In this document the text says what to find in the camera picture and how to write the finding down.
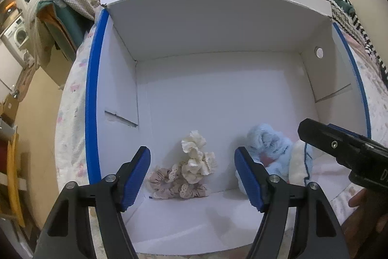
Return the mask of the person's right hand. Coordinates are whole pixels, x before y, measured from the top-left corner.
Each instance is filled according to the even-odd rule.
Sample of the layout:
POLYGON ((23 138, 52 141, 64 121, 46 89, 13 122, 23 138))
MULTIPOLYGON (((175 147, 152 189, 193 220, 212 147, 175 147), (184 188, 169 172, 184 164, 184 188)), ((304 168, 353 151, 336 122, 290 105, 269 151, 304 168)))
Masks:
POLYGON ((356 210, 342 224, 350 252, 356 252, 371 233, 381 233, 387 225, 387 194, 363 189, 348 206, 356 210))

